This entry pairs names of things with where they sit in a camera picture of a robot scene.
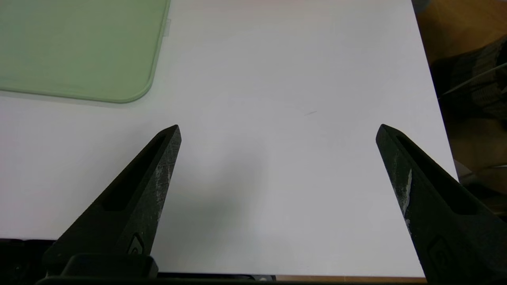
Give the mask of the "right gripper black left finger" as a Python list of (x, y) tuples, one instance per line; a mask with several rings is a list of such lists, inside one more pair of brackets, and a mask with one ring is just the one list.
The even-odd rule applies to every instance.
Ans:
[(78, 254), (151, 253), (181, 145), (179, 126), (160, 131), (43, 255), (61, 274)]

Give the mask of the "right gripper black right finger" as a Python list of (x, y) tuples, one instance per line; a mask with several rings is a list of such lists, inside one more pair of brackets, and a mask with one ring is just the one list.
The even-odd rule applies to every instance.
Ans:
[(401, 131), (375, 142), (427, 282), (505, 285), (506, 223)]

